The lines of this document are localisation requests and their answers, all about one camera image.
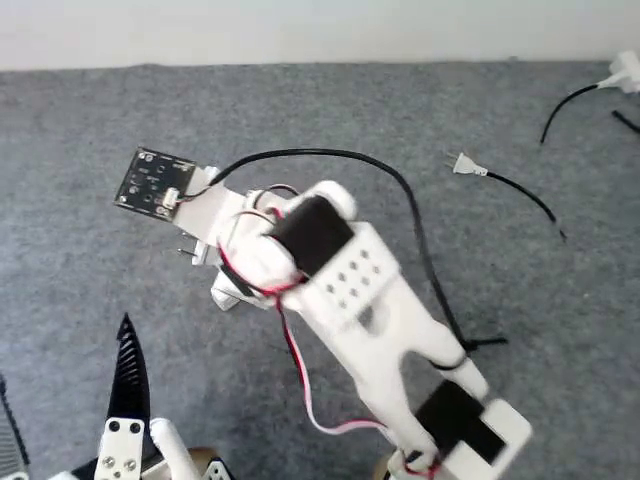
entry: power cord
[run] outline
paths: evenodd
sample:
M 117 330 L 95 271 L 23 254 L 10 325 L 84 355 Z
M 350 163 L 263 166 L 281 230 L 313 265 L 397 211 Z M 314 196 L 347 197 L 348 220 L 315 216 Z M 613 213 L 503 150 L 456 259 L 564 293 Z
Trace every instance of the power cord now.
M 295 156 L 327 156 L 327 157 L 342 157 L 349 158 L 352 160 L 357 160 L 359 162 L 366 163 L 368 165 L 374 166 L 379 170 L 387 173 L 393 179 L 398 182 L 402 190 L 404 191 L 407 200 L 409 201 L 409 207 L 411 209 L 411 215 L 413 217 L 413 229 L 416 236 L 416 241 L 418 243 L 418 250 L 420 252 L 420 257 L 422 260 L 422 266 L 425 270 L 427 278 L 433 287 L 433 290 L 436 294 L 436 298 L 438 303 L 440 304 L 445 318 L 451 328 L 451 331 L 455 335 L 456 339 L 462 347 L 467 352 L 472 352 L 477 350 L 482 345 L 494 345 L 494 344 L 505 344 L 507 343 L 507 339 L 503 336 L 487 338 L 487 339 L 466 339 L 462 333 L 460 325 L 456 321 L 455 315 L 451 310 L 449 305 L 449 301 L 447 300 L 447 296 L 440 284 L 440 280 L 436 275 L 435 268 L 433 266 L 433 261 L 431 260 L 431 254 L 429 252 L 429 245 L 427 242 L 427 235 L 424 230 L 424 226 L 422 224 L 422 214 L 420 213 L 420 208 L 418 206 L 418 202 L 416 201 L 415 195 L 411 186 L 406 181 L 406 179 L 394 168 L 387 165 L 386 163 L 377 160 L 369 155 L 365 155 L 363 153 L 352 152 L 350 150 L 337 150 L 332 148 L 290 148 L 283 150 L 270 150 L 266 152 L 255 153 L 253 155 L 248 155 L 236 162 L 232 163 L 228 167 L 222 169 L 218 175 L 216 175 L 209 184 L 203 188 L 201 191 L 193 194 L 193 195 L 184 195 L 179 199 L 180 202 L 188 202 L 192 201 L 195 198 L 203 195 L 207 192 L 207 190 L 214 185 L 222 182 L 225 178 L 227 178 L 231 173 L 235 172 L 239 168 L 248 165 L 250 163 L 258 162 L 261 160 L 266 160 L 268 158 L 279 158 L 279 157 L 295 157 Z
M 542 131 L 542 136 L 540 137 L 541 145 L 546 140 L 551 123 L 560 109 L 574 98 L 592 90 L 599 90 L 603 88 L 620 88 L 624 93 L 640 92 L 640 61 L 638 60 L 635 52 L 626 51 L 619 53 L 609 66 L 609 71 L 611 72 L 611 76 L 608 78 L 570 93 L 556 105 L 551 112 L 551 115 L 549 115 L 547 123 L 544 126 L 544 130 Z
M 576 90 L 575 92 L 570 93 L 569 95 L 564 97 L 560 101 L 560 103 L 558 103 L 558 105 L 556 105 L 556 107 L 553 109 L 553 111 L 551 112 L 551 115 L 549 115 L 549 118 L 547 119 L 547 123 L 545 123 L 544 125 L 542 136 L 540 137 L 540 145 L 542 145 L 546 140 L 547 133 L 549 133 L 549 128 L 551 127 L 551 122 L 553 122 L 553 119 L 556 118 L 556 115 L 558 114 L 558 112 L 562 107 L 564 107 L 567 103 L 569 103 L 574 98 L 579 97 L 580 95 L 583 95 L 587 92 L 590 92 L 591 90 L 597 90 L 598 88 L 601 88 L 601 87 L 599 87 L 597 83 L 594 83 L 593 85 L 589 85 L 584 88 L 581 88 L 580 90 Z
M 562 238 L 562 241 L 563 242 L 567 241 L 567 235 L 558 225 L 558 219 L 555 216 L 555 214 L 551 211 L 551 209 L 547 206 L 547 204 L 544 203 L 540 199 L 540 197 L 538 197 L 531 190 L 523 187 L 522 185 L 520 185 L 517 182 L 514 182 L 513 180 L 503 177 L 502 175 L 499 175 L 494 172 L 490 172 L 485 167 L 478 165 L 476 162 L 474 162 L 470 157 L 466 156 L 464 153 L 460 153 L 460 155 L 457 155 L 457 156 L 452 153 L 447 153 L 447 156 L 456 159 L 455 164 L 445 162 L 445 165 L 453 169 L 453 173 L 459 173 L 462 175 L 468 175 L 472 173 L 480 177 L 490 177 L 506 185 L 509 185 L 512 188 L 515 188 L 521 193 L 524 193 L 527 197 L 533 200 L 536 203 L 536 205 L 538 205 L 544 211 L 544 213 L 547 215 L 551 223 L 558 228 L 558 232 L 560 233 L 560 237 Z
M 614 110 L 613 112 L 611 112 L 611 115 L 613 115 L 613 117 L 617 120 L 619 120 L 620 122 L 622 122 L 624 125 L 626 125 L 627 127 L 629 127 L 631 129 L 632 132 L 636 132 L 638 135 L 640 135 L 640 126 L 636 125 L 635 123 L 633 123 L 631 120 L 629 120 L 627 117 L 625 117 L 622 113 L 620 113 L 618 110 Z

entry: white plastic bracket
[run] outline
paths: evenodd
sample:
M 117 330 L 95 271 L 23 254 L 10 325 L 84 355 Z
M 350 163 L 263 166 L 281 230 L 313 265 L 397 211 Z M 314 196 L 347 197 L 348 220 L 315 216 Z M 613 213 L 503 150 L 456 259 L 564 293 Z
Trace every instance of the white plastic bracket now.
M 140 480 L 144 428 L 141 420 L 107 419 L 94 480 Z

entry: screw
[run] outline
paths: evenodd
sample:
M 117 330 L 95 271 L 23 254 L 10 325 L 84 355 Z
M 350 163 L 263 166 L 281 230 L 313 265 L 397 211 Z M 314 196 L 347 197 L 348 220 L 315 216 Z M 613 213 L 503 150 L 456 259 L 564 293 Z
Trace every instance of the screw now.
M 116 464 L 116 459 L 113 457 L 104 457 L 102 459 L 102 466 L 105 468 L 113 468 Z

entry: black cable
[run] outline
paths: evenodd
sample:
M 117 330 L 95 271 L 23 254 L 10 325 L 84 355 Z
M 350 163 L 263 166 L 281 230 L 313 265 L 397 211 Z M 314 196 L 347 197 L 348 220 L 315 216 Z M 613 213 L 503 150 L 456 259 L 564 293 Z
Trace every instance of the black cable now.
M 551 223 L 553 223 L 554 225 L 556 225 L 558 227 L 558 231 L 560 232 L 560 236 L 562 237 L 562 241 L 564 241 L 564 242 L 567 241 L 567 235 L 558 226 L 558 219 L 556 218 L 555 214 L 551 211 L 551 209 L 547 206 L 547 204 L 544 203 L 540 199 L 540 197 L 538 197 L 531 190 L 523 187 L 519 183 L 516 183 L 513 180 L 509 180 L 508 178 L 503 177 L 502 175 L 499 175 L 497 173 L 489 171 L 489 172 L 487 172 L 487 177 L 495 178 L 499 182 L 506 183 L 510 187 L 513 187 L 516 190 L 518 190 L 519 192 L 524 193 L 527 197 L 529 197 L 531 200 L 533 200 L 542 210 L 544 210 L 544 213 L 547 214 L 547 217 L 549 217 L 549 220 L 551 220 Z
M 253 155 L 249 155 L 247 157 L 241 158 L 240 160 L 232 163 L 228 167 L 222 169 L 218 175 L 216 175 L 211 182 L 209 182 L 208 187 L 204 188 L 200 192 L 194 195 L 185 195 L 183 197 L 184 201 L 191 200 L 196 198 L 203 193 L 209 187 L 212 187 L 222 180 L 227 178 L 231 173 L 238 170 L 240 167 L 243 167 L 249 163 L 257 162 L 259 160 L 265 160 L 268 158 L 277 158 L 277 157 L 293 157 L 293 156 L 301 156 L 301 155 L 313 155 L 313 156 L 329 156 L 329 157 L 342 157 L 342 158 L 350 158 L 354 160 L 358 160 L 360 162 L 364 162 L 366 164 L 372 165 L 383 172 L 389 174 L 398 182 L 398 184 L 404 190 L 407 200 L 409 201 L 409 206 L 411 208 L 411 215 L 413 217 L 413 229 L 416 235 L 416 240 L 418 242 L 418 249 L 420 251 L 420 256 L 422 259 L 422 265 L 427 274 L 427 278 L 433 287 L 433 290 L 436 294 L 436 298 L 438 303 L 442 307 L 444 315 L 449 323 L 451 331 L 458 339 L 462 347 L 467 351 L 474 351 L 480 345 L 489 345 L 489 344 L 498 344 L 498 343 L 507 343 L 507 339 L 504 337 L 496 337 L 484 340 L 467 340 L 465 339 L 458 322 L 455 319 L 453 311 L 449 306 L 449 301 L 447 300 L 447 296 L 444 293 L 442 285 L 440 284 L 440 280 L 438 280 L 438 276 L 436 275 L 433 262 L 431 260 L 431 254 L 429 253 L 429 245 L 427 243 L 427 236 L 424 231 L 424 227 L 422 225 L 422 215 L 420 213 L 420 208 L 418 207 L 418 202 L 415 199 L 413 194 L 413 190 L 411 190 L 411 186 L 405 180 L 405 178 L 394 168 L 390 167 L 384 162 L 377 160 L 373 157 L 365 155 L 363 153 L 352 152 L 349 150 L 336 150 L 331 148 L 290 148 L 284 150 L 271 150 L 266 152 L 255 153 Z
M 635 123 L 633 123 L 631 120 L 629 120 L 627 117 L 625 117 L 618 110 L 614 110 L 613 112 L 611 112 L 611 115 L 613 115 L 614 118 L 620 120 L 623 124 L 629 127 L 631 131 L 636 132 L 638 135 L 640 135 L 640 127 Z
M 560 109 L 564 107 L 567 103 L 569 103 L 571 100 L 573 100 L 574 98 L 579 97 L 583 93 L 587 93 L 587 92 L 590 92 L 591 90 L 595 90 L 596 88 L 598 88 L 598 84 L 594 83 L 593 85 L 589 85 L 588 87 L 584 87 L 584 88 L 581 88 L 580 90 L 576 90 L 575 92 L 570 93 L 569 95 L 564 97 L 564 99 L 558 105 L 556 105 L 556 108 L 554 108 L 553 112 L 551 112 L 551 115 L 549 115 L 549 119 L 547 120 L 547 123 L 544 126 L 544 130 L 542 131 L 542 136 L 540 137 L 541 145 L 544 143 L 544 140 L 547 138 L 547 132 L 549 131 L 551 122 L 553 122 L 553 119 L 555 118 L 556 114 L 560 111 Z

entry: white connector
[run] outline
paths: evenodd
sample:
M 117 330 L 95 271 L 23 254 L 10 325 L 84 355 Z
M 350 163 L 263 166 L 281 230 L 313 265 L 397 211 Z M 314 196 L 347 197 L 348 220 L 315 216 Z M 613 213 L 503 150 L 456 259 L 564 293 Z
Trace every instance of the white connector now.
M 640 92 L 640 61 L 632 50 L 619 53 L 609 66 L 611 76 L 598 82 L 598 88 L 620 88 L 624 93 Z
M 177 188 L 168 188 L 164 194 L 164 197 L 162 198 L 162 206 L 169 210 L 173 210 L 178 203 L 178 195 L 180 195 L 180 192 Z
M 452 153 L 447 153 L 447 156 L 456 159 L 456 163 L 446 163 L 446 165 L 453 168 L 453 173 L 460 173 L 461 175 L 468 175 L 473 173 L 474 175 L 480 175 L 486 177 L 489 170 L 478 165 L 476 162 L 467 157 L 464 153 L 460 152 L 460 155 L 456 156 Z

